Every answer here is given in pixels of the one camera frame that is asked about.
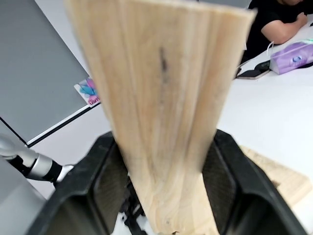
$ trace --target hand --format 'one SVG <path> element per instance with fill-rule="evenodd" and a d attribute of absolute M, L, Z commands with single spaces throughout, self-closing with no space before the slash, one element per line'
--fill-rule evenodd
<path fill-rule="evenodd" d="M 297 21 L 301 22 L 302 26 L 308 23 L 308 17 L 302 12 L 297 16 Z"/>

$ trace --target wooden board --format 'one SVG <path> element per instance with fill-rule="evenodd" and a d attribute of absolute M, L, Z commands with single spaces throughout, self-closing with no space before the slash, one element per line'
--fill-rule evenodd
<path fill-rule="evenodd" d="M 246 156 L 263 169 L 291 208 L 312 190 L 312 183 L 305 175 L 270 160 L 247 147 L 242 146 L 241 149 Z"/>
<path fill-rule="evenodd" d="M 255 13 L 179 0 L 67 5 L 154 232 L 208 234 L 201 169 Z"/>

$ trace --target phone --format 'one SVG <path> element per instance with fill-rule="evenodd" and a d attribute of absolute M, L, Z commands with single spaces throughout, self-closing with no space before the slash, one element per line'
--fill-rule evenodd
<path fill-rule="evenodd" d="M 260 77 L 264 76 L 268 72 L 269 72 L 269 70 L 267 70 L 267 71 L 248 70 L 248 71 L 243 72 L 242 74 L 239 74 L 237 76 L 237 79 L 256 80 L 256 79 L 259 79 Z"/>

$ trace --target black shirt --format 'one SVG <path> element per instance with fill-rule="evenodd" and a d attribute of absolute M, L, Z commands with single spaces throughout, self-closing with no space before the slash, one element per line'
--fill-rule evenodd
<path fill-rule="evenodd" d="M 289 6 L 282 5 L 277 0 L 252 0 L 249 9 L 254 8 L 258 9 L 258 14 L 251 27 L 243 62 L 254 58 L 268 48 L 270 41 L 261 32 L 265 25 L 276 20 L 283 23 L 293 23 L 301 12 L 305 12 L 303 2 Z"/>

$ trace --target colorful sticker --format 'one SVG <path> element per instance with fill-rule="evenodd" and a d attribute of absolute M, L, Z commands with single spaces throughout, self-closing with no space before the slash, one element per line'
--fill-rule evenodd
<path fill-rule="evenodd" d="M 89 106 L 94 106 L 100 102 L 97 90 L 91 78 L 87 78 L 84 81 L 75 84 L 74 88 Z"/>

